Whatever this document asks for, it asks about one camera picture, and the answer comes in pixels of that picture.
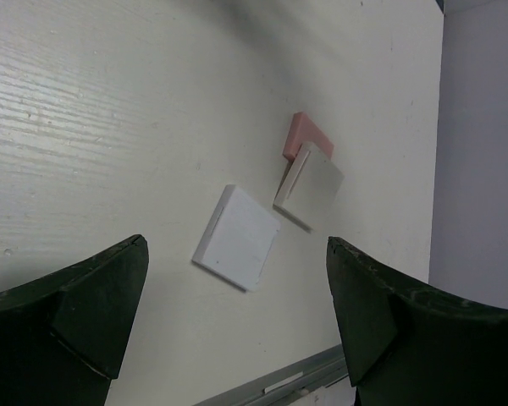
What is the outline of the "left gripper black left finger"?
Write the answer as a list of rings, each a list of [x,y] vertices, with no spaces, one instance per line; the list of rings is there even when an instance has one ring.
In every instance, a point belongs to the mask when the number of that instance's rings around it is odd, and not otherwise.
[[[103,405],[149,264],[139,234],[0,292],[0,405]]]

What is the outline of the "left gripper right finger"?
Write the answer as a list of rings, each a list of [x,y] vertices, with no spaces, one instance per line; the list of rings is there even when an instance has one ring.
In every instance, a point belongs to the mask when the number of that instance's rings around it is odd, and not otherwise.
[[[326,267],[358,405],[508,405],[508,310],[446,293],[345,240]]]

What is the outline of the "white square palette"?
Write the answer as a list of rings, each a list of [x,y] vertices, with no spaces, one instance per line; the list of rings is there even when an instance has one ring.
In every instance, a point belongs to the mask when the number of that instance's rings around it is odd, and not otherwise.
[[[331,208],[344,174],[313,142],[301,145],[273,206],[307,230],[316,229]]]

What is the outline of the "light blue square palette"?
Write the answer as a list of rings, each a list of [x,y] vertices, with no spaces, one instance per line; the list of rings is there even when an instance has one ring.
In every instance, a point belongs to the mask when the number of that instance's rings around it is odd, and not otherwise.
[[[280,227],[243,189],[228,184],[192,261],[237,288],[255,291]]]

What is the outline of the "pink square palette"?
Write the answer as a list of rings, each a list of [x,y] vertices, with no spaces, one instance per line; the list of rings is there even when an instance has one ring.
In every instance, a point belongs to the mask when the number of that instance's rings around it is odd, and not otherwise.
[[[334,152],[329,137],[304,112],[293,114],[289,132],[284,143],[283,156],[293,162],[303,143],[314,143],[328,158]]]

